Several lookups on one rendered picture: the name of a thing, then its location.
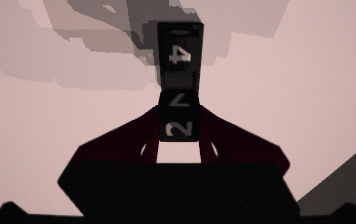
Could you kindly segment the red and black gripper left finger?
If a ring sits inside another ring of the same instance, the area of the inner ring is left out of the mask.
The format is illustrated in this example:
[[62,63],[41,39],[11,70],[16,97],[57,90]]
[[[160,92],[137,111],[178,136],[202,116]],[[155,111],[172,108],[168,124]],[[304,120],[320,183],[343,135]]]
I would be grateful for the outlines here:
[[[121,160],[132,163],[157,163],[159,147],[157,107],[158,105],[142,116],[80,145],[70,161]],[[141,154],[142,149],[144,150]]]

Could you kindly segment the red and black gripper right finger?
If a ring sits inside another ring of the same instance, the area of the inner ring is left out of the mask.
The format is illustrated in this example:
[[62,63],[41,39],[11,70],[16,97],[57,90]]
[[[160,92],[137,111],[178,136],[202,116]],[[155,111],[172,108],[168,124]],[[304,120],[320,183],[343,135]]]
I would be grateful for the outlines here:
[[216,116],[202,105],[200,107],[198,142],[201,163],[268,162],[275,164],[284,177],[290,161],[280,146]]

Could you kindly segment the black cube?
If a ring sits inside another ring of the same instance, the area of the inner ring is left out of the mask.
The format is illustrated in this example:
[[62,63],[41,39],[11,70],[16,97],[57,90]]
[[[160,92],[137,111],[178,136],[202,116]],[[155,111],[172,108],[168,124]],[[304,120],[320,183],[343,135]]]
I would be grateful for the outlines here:
[[201,107],[197,91],[161,91],[157,121],[160,142],[198,142]]
[[199,37],[195,30],[165,30],[162,37],[164,71],[196,71]]

